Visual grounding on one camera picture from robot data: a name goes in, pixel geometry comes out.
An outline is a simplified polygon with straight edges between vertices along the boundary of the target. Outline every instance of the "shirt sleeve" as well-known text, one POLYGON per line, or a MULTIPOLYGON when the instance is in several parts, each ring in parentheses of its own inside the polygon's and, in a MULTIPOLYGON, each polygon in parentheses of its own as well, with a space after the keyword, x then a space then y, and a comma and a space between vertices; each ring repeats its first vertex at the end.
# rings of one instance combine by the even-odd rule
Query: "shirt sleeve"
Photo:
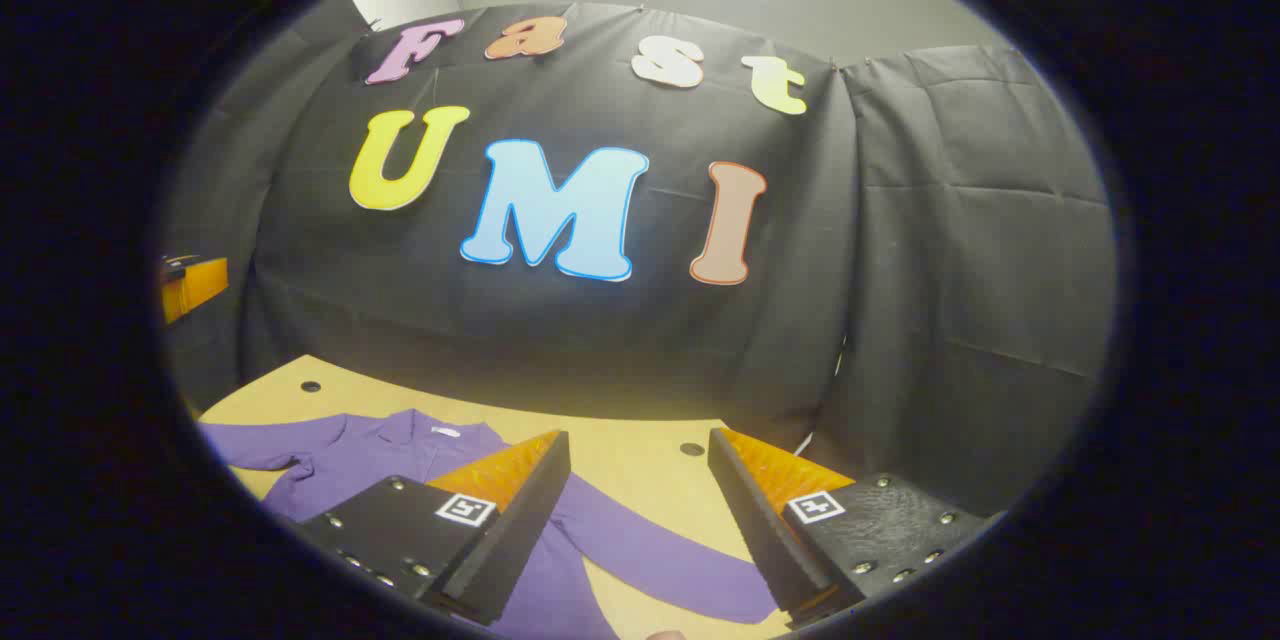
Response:
POLYGON ((198 425, 223 462, 247 470, 280 470, 335 443, 347 420, 346 415, 335 415, 282 425, 198 425))
POLYGON ((778 609, 754 564, 645 520, 577 475, 564 484, 552 522, 591 562, 666 603, 746 623, 778 609))

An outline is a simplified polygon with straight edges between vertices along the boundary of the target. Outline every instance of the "shirt collar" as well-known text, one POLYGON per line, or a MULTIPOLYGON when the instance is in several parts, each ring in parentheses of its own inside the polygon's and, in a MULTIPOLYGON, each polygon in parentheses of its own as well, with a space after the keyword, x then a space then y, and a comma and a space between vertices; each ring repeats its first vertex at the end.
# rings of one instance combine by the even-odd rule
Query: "shirt collar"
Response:
POLYGON ((419 415, 417 411, 407 410, 387 416, 387 420, 378 428, 379 438, 397 445, 408 443, 413 439, 413 426, 417 422, 416 415, 419 415))
POLYGON ((397 445, 406 445, 413 438, 428 438, 440 440, 453 440, 448 435, 433 434, 433 428, 447 428, 454 430, 460 434, 461 440, 467 440, 468 444, 481 443, 502 443, 497 431, 493 431, 484 422, 476 422, 475 425, 453 425, 452 422, 440 422, 429 415, 424 415, 416 410, 406 410, 393 415, 387 416, 387 419, 379 425, 378 435, 388 443, 394 443, 397 445))

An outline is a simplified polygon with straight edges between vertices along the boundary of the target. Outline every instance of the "foam letter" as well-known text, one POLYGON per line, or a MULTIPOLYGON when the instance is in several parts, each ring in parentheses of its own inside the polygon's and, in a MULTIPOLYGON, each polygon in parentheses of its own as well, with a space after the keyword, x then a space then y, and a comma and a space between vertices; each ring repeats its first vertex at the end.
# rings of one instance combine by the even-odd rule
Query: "foam letter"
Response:
POLYGON ((516 55, 547 55, 564 44, 561 33, 567 24, 563 17, 556 15, 530 17, 529 20, 516 22, 515 26, 502 31, 502 37, 485 47, 484 56, 489 60, 500 60, 516 55))
POLYGON ((476 230, 462 243, 462 257, 503 265, 511 260, 507 219, 525 262, 536 266, 571 221, 568 247, 556 256, 566 275, 618 283, 631 276, 622 253, 627 206, 635 180, 649 169, 649 157, 627 148, 595 148, 557 189, 543 148, 531 140, 499 140, 485 155, 493 161, 489 191, 476 230))
POLYGON ((645 81, 694 88, 703 81, 703 49, 687 40, 649 35, 640 40, 640 55, 631 58, 631 70, 645 81))
POLYGON ((742 65, 751 69, 751 93, 764 108, 772 108, 787 115, 803 115, 805 104, 803 99, 787 95, 787 83, 804 87, 804 76, 796 70, 787 69, 787 61, 782 58, 749 56, 742 58, 742 65))
POLYGON ((369 137, 361 145, 356 165, 351 169, 351 198, 369 210, 397 210, 416 201, 435 175, 453 125, 467 116, 471 116, 471 111, 458 106, 434 108, 424 113, 426 133, 417 145, 412 165, 398 180, 383 178, 383 166, 399 131, 413 120, 413 114, 393 110, 372 116, 369 122, 369 137))
POLYGON ((392 83, 408 74, 408 63, 424 61, 433 49, 440 44, 440 35, 457 35, 462 29, 461 17, 453 20, 430 22, 428 26, 412 26, 401 31, 399 42, 388 52, 383 67, 379 67, 365 84, 392 83))
POLYGON ((713 163, 707 174, 716 183, 716 207, 707 228, 703 253, 689 265, 689 274, 708 285, 737 285, 746 280, 746 230, 755 198, 767 188, 764 175, 737 163, 713 163))

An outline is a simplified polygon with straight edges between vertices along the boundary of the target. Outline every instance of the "letter m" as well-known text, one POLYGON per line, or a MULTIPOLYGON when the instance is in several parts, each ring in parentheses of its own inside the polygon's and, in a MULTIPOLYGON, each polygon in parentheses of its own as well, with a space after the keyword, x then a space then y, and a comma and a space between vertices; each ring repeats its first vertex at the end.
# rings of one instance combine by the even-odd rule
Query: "letter m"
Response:
POLYGON ((627 148, 595 148, 559 188, 552 180, 543 148, 531 140, 499 140, 485 155, 493 161, 489 191, 476 230, 462 243, 462 257, 503 265, 513 250, 507 242, 507 219, 525 262, 536 266, 556 238, 573 223, 556 266, 566 275, 618 283, 631 276, 622 253, 627 206, 635 180, 649 169, 649 157, 627 148))

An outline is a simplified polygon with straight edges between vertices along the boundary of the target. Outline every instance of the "purple shirt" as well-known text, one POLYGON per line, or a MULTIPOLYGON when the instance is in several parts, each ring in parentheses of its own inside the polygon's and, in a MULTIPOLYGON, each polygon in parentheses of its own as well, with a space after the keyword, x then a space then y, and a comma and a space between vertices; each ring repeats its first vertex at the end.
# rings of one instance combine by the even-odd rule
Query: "purple shirt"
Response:
MULTIPOLYGON (((417 411, 384 419, 337 415, 284 425, 201 422, 224 462, 293 467, 262 503, 293 521, 399 475, 429 483, 509 447, 488 425, 449 425, 417 411), (457 431, 453 438, 440 428, 457 431)), ((640 591, 704 616, 762 622, 777 604, 754 564, 681 538, 570 475, 502 617, 489 626, 517 640, 613 640, 582 556, 640 591)))

